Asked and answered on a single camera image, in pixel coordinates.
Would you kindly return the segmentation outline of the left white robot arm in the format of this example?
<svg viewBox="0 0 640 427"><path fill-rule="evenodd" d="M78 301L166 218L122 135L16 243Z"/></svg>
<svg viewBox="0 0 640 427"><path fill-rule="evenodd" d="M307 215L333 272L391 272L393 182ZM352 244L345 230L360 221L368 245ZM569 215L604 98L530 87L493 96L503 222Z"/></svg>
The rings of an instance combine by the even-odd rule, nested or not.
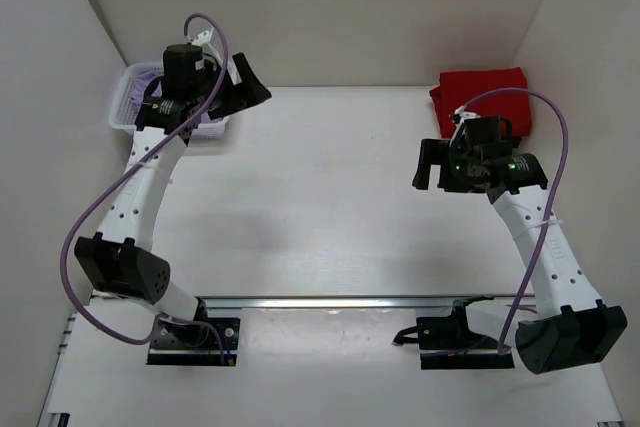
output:
<svg viewBox="0 0 640 427"><path fill-rule="evenodd" d="M243 53L228 66L207 45L174 44L163 53L162 74L144 92L127 164L132 175L116 188L96 233L80 237L74 255L92 286L174 318L188 345L208 336L197 297L171 279L169 263L153 254L157 215L171 174L201 118L224 119L268 99Z"/></svg>

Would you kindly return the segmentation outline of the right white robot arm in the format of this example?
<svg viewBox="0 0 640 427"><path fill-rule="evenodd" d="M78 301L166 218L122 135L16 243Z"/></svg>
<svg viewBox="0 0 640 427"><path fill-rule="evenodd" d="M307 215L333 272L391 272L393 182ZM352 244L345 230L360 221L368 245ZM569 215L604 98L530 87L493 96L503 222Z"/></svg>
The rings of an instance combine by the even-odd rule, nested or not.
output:
<svg viewBox="0 0 640 427"><path fill-rule="evenodd" d="M627 328L619 306L608 306L580 267L557 218L555 188L538 159L514 150L511 124L499 116L460 119L451 139L424 139L414 188L484 194L506 225L525 264L534 314L479 299L448 323L449 338L471 347L483 335L517 351L533 374L601 362Z"/></svg>

